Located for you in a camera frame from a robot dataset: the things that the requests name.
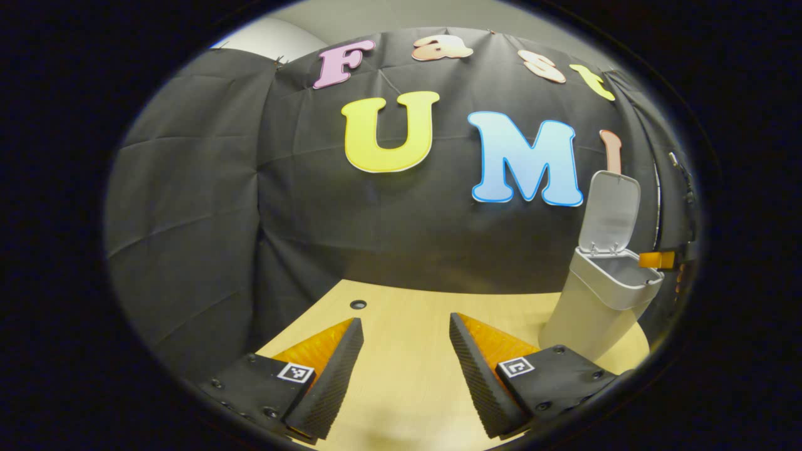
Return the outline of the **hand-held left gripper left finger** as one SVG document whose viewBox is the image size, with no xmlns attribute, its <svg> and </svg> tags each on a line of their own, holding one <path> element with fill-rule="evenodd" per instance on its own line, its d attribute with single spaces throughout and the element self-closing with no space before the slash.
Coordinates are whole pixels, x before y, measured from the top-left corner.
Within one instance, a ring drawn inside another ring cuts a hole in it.
<svg viewBox="0 0 802 451">
<path fill-rule="evenodd" d="M 315 445 L 338 416 L 362 346 L 361 320 L 346 319 L 275 356 L 246 354 L 198 388 L 261 433 Z"/>
</svg>

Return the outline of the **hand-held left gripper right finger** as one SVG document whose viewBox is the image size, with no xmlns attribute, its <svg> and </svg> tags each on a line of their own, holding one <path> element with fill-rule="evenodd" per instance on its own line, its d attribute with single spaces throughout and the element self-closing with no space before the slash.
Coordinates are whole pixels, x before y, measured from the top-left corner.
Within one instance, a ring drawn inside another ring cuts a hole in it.
<svg viewBox="0 0 802 451">
<path fill-rule="evenodd" d="M 567 346 L 541 350 L 459 312 L 450 314 L 449 336 L 490 438 L 509 438 L 570 416 L 619 377 Z"/>
</svg>

